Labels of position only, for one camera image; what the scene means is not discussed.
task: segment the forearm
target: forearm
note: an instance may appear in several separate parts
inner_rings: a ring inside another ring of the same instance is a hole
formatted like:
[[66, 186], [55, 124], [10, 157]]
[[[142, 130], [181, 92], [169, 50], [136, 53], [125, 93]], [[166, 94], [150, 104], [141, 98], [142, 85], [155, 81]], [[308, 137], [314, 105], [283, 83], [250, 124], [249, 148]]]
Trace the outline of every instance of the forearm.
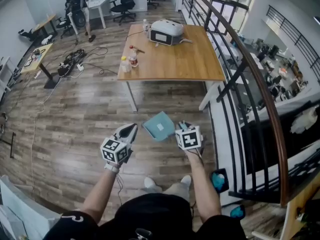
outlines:
[[96, 223], [100, 222], [106, 209], [116, 176], [106, 169], [83, 203], [81, 211], [93, 217]]
[[202, 222], [215, 215], [221, 214], [219, 196], [206, 175], [205, 168], [200, 158], [194, 154], [189, 154], [192, 178], [195, 192], [195, 200]]

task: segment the backpack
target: backpack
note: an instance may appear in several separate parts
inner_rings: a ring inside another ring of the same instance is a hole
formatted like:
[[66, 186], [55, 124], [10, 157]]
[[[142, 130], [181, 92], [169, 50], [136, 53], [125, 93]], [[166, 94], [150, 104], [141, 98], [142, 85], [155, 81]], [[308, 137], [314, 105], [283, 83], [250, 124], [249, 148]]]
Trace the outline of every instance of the backpack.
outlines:
[[84, 0], [71, 0], [70, 1], [71, 11], [79, 11], [84, 7]]

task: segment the white sneaker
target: white sneaker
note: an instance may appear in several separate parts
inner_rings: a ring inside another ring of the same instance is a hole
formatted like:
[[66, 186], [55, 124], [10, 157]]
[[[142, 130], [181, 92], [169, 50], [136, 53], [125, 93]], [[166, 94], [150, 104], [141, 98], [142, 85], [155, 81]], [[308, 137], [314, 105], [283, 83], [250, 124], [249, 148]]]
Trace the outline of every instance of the white sneaker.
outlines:
[[152, 178], [149, 178], [149, 177], [145, 177], [144, 179], [144, 186], [149, 189], [149, 188], [154, 188], [156, 187], [156, 183], [155, 181], [152, 179]]
[[188, 186], [188, 188], [190, 188], [191, 185], [191, 176], [190, 175], [186, 175], [182, 178], [181, 183], [186, 184]]

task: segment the black metal railing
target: black metal railing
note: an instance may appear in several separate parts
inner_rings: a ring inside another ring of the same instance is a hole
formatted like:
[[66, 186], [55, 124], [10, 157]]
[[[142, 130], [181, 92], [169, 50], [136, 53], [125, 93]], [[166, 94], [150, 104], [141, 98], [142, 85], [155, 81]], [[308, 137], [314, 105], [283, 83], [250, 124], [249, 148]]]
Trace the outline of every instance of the black metal railing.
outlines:
[[[274, 101], [271, 97], [270, 91], [264, 81], [264, 78], [258, 69], [257, 64], [254, 59], [245, 48], [244, 44], [240, 40], [237, 33], [233, 30], [230, 24], [226, 19], [210, 4], [208, 0], [182, 0], [184, 9], [187, 10], [187, 20], [192, 20], [194, 25], [203, 26], [208, 35], [213, 40], [213, 47], [216, 52], [219, 53], [220, 62], [222, 69], [226, 75], [226, 82], [224, 83], [224, 88], [218, 88], [219, 96], [217, 102], [222, 103], [224, 110], [224, 116], [227, 124], [227, 130], [229, 135], [229, 142], [231, 147], [231, 159], [232, 159], [232, 169], [233, 169], [233, 190], [229, 192], [229, 195], [234, 197], [239, 197], [243, 199], [269, 202], [269, 203], [281, 203], [285, 205], [288, 202], [288, 161], [286, 146], [284, 141], [284, 135], [282, 132], [280, 119], [274, 104]], [[230, 47], [230, 42], [228, 42], [224, 35], [219, 31], [217, 24], [214, 22], [213, 17], [215, 16], [218, 21], [225, 27], [227, 33], [231, 36], [235, 45], [240, 51], [240, 55], [236, 55], [232, 52]], [[278, 175], [279, 175], [279, 188], [271, 189], [271, 183], [269, 180], [269, 171], [268, 171], [268, 154], [266, 153], [266, 143], [264, 141], [264, 135], [261, 130], [261, 122], [257, 111], [256, 102], [247, 83], [246, 77], [244, 75], [245, 69], [248, 69], [248, 72], [252, 74], [254, 78], [254, 84], [257, 86], [257, 89], [260, 91], [261, 98], [265, 104], [266, 110], [268, 112], [269, 121], [271, 128], [274, 134], [274, 142], [277, 147], [278, 154]], [[241, 80], [243, 83], [243, 89], [240, 91], [236, 81]], [[246, 99], [248, 103], [244, 102], [244, 97], [242, 93], [246, 93]], [[240, 189], [238, 189], [237, 183], [237, 171], [235, 164], [235, 151], [234, 151], [234, 140], [230, 130], [230, 122], [228, 118], [228, 113], [225, 105], [225, 96], [227, 96], [228, 102], [230, 103], [233, 123], [236, 130], [237, 144], [240, 155], [240, 167], [241, 167], [241, 184], [239, 184]], [[235, 110], [235, 104], [233, 101], [237, 101], [239, 111]], [[250, 107], [256, 125], [256, 135], [258, 137], [258, 143], [252, 143], [252, 133], [249, 128], [249, 123], [247, 119], [248, 110], [247, 107]], [[241, 117], [243, 120], [244, 133], [240, 131], [238, 117]], [[242, 144], [242, 137], [245, 136], [246, 139], [245, 145]], [[259, 154], [258, 159], [262, 161], [263, 166], [263, 175], [264, 181], [263, 186], [257, 186], [256, 180], [256, 154]], [[252, 175], [252, 187], [246, 189], [246, 167], [245, 159], [249, 159], [250, 170]]]
[[300, 50], [320, 84], [320, 57], [303, 34], [280, 12], [269, 5], [266, 15], [282, 29]]

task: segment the shorts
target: shorts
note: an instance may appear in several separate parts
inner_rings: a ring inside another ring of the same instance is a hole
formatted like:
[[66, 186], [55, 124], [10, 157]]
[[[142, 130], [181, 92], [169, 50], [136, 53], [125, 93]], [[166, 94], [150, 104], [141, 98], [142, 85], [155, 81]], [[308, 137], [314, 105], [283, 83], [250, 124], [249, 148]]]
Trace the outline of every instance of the shorts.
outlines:
[[84, 13], [85, 22], [89, 23], [89, 21], [90, 21], [89, 8], [88, 7], [84, 7], [84, 8], [82, 8], [82, 11]]

